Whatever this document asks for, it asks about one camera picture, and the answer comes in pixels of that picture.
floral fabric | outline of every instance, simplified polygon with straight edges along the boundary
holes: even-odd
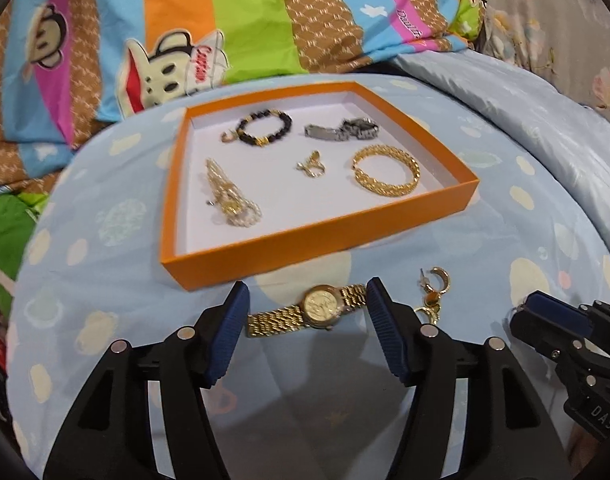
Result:
[[[610,12],[602,0],[488,0],[479,50],[610,121]]]

green stripe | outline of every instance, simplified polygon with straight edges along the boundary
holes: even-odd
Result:
[[[231,68],[225,82],[303,74],[285,0],[213,0]]]

black bead bracelet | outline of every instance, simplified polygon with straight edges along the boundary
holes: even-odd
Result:
[[[276,133],[266,136],[266,137],[254,137],[247,133],[245,133],[245,128],[247,125],[255,121],[256,119],[261,119],[263,117],[274,116],[278,117],[283,121],[283,127],[278,130]],[[287,132],[291,130],[291,117],[285,112],[281,112],[280,110],[263,110],[261,112],[255,112],[253,114],[248,115],[247,117],[241,119],[239,125],[230,133],[223,133],[221,135],[221,140],[223,142],[231,142],[232,140],[236,140],[237,138],[246,142],[252,146],[267,146],[270,142],[274,142],[275,140],[280,139]]]

gold watch band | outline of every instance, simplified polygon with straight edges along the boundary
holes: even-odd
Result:
[[[365,306],[365,285],[344,286],[340,289],[340,293],[347,307],[346,312],[354,312],[357,308]],[[277,310],[247,316],[247,335],[250,337],[296,332],[305,326],[298,305],[284,306]]]

pink dot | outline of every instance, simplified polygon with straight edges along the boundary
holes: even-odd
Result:
[[[559,271],[559,285],[563,288],[570,288],[572,286],[572,278],[564,270]]]

